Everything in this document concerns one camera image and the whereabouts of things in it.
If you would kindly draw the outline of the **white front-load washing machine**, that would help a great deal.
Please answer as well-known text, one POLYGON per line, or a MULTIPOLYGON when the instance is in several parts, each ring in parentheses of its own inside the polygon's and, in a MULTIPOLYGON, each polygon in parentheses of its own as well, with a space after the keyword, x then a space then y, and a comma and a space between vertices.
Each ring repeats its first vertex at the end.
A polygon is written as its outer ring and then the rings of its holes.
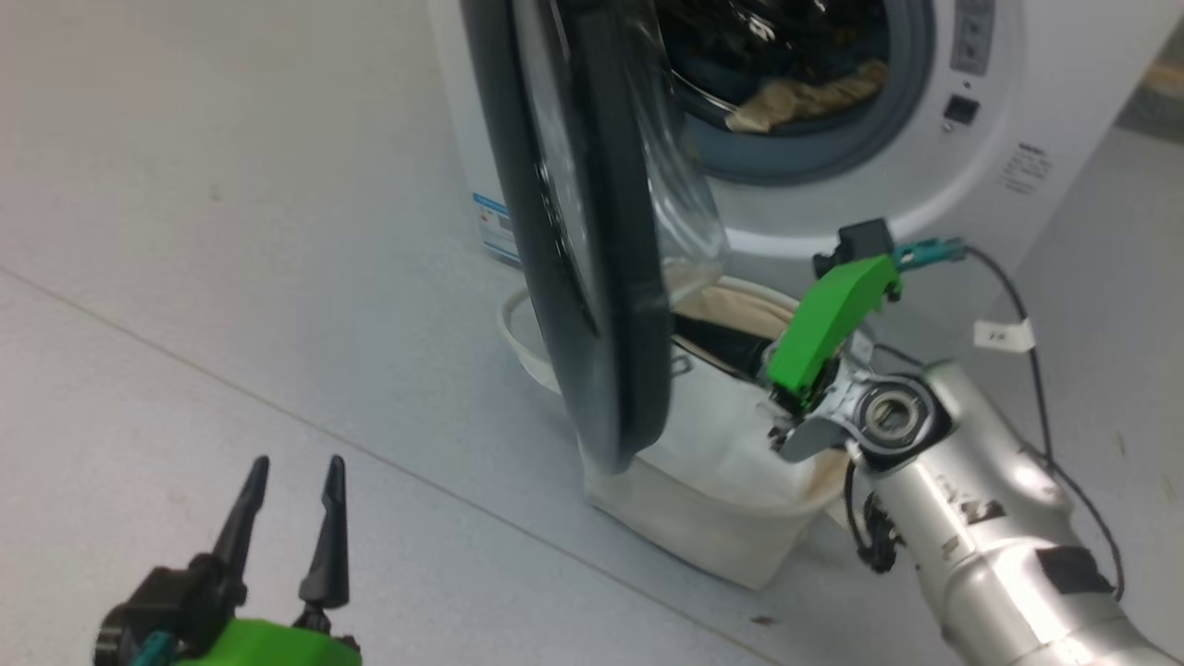
MULTIPOLYGON (((732 103, 773 79, 821 84, 880 59, 867 111, 723 132, 677 92, 736 277, 807 283, 847 224, 884 218, 899 241, 985 241, 1014 265, 1083 168, 1138 78, 1184 23, 1184 0, 995 0, 985 77, 950 68, 955 0, 654 0, 673 72, 732 103), (982 102, 944 123, 951 94, 982 102)), ((470 194, 502 201, 461 0, 426 0, 470 194)))

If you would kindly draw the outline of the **blue bear print garment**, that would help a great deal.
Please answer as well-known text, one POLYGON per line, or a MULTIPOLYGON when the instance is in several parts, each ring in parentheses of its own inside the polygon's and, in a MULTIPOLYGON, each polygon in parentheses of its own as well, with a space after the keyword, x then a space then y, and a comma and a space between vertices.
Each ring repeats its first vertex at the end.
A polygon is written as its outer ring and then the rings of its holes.
POLYGON ((699 119, 723 132, 748 135, 776 135, 789 124, 821 123, 848 119, 870 109, 870 103, 887 85, 892 69, 870 59, 838 79, 810 84, 806 81, 773 79, 758 85, 744 103, 732 103, 675 70, 676 90, 688 101, 703 102, 699 119))

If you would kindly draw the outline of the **tan wooden floor strip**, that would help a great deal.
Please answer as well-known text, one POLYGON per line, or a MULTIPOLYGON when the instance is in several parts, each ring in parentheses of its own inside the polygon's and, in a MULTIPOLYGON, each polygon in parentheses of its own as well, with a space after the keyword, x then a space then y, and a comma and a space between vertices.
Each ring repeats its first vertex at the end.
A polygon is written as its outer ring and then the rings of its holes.
POLYGON ((1184 101, 1184 62, 1160 59, 1151 64, 1141 81, 1143 90, 1184 101))

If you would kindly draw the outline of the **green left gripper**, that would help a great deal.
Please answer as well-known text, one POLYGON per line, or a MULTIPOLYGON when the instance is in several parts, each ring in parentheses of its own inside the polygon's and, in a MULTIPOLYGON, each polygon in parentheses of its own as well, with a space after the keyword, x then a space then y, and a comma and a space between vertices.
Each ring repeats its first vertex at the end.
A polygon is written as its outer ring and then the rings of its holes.
MULTIPOLYGON (((270 459, 255 459, 229 510, 211 555, 221 565, 220 593, 246 593, 242 581, 253 539, 255 517, 262 510, 270 459)), ((350 603, 350 523, 345 459, 330 459, 323 485, 324 515, 313 564, 300 584, 308 610, 337 610, 350 603)), ((232 619, 213 635, 202 628, 178 625, 185 645, 176 666, 363 666, 363 655, 350 635, 335 635, 326 615, 302 615, 292 625, 262 619, 232 619)))

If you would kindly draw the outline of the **round glass washing machine door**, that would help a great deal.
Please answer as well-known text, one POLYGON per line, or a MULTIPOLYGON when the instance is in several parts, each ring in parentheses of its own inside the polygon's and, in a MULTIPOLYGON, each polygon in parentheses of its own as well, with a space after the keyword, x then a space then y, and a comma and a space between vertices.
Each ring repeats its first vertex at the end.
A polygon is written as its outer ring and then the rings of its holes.
POLYGON ((665 429, 673 305, 729 243, 654 0, 461 0, 498 188, 588 467, 665 429))

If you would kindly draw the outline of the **blue white energy label sticker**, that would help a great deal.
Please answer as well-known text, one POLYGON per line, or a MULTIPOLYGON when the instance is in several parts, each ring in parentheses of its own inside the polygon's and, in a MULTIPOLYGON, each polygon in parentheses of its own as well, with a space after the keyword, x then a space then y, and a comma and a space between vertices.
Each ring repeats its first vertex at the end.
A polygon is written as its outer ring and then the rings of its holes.
POLYGON ((519 265, 521 261, 514 239, 514 228, 509 219, 509 210, 503 203, 494 201, 494 199, 477 192, 472 192, 471 198, 474 206, 476 206, 482 243, 495 256, 519 265))

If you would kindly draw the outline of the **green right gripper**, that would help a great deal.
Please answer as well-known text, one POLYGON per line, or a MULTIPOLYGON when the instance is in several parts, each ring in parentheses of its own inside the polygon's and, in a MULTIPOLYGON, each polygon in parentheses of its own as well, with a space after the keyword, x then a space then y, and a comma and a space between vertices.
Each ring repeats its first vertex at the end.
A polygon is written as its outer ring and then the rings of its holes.
POLYGON ((807 414, 821 392, 821 376, 847 337, 900 292, 893 255, 875 254, 834 265, 817 278, 776 350, 773 338, 683 314, 673 316, 673 340, 736 379, 765 380, 767 364, 773 401, 789 414, 807 414))

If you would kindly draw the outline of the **cream fabric laundry basket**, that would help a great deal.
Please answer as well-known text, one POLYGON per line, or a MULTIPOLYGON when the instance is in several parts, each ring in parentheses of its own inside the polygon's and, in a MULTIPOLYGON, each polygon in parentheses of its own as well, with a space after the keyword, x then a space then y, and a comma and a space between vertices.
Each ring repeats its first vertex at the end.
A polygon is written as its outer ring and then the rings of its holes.
MULTIPOLYGON (((796 300, 725 277, 676 315, 778 339, 796 300)), ((726 374, 673 341, 673 403, 657 441, 618 474, 580 444, 587 501, 656 547, 732 585, 760 590, 821 515, 836 512, 847 455, 787 462, 773 449, 772 409, 758 380, 726 374)))

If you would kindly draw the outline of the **grey warning label sticker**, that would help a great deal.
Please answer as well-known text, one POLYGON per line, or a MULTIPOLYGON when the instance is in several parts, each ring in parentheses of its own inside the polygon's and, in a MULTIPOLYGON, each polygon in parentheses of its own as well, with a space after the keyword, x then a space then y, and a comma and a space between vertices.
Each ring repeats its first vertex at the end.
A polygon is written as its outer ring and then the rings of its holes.
POLYGON ((955 0, 950 68, 985 77, 993 51, 995 0, 955 0))

